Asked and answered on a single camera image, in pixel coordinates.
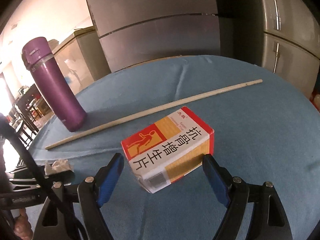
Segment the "person's left hand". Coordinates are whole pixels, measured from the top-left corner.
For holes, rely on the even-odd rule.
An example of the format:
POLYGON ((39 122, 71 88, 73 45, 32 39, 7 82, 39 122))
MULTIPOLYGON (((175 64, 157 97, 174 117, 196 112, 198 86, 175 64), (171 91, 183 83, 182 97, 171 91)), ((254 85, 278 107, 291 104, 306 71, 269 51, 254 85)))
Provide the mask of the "person's left hand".
POLYGON ((33 231, 28 220, 26 209, 19 209, 20 215, 15 218, 14 233, 22 240, 33 239, 33 231))

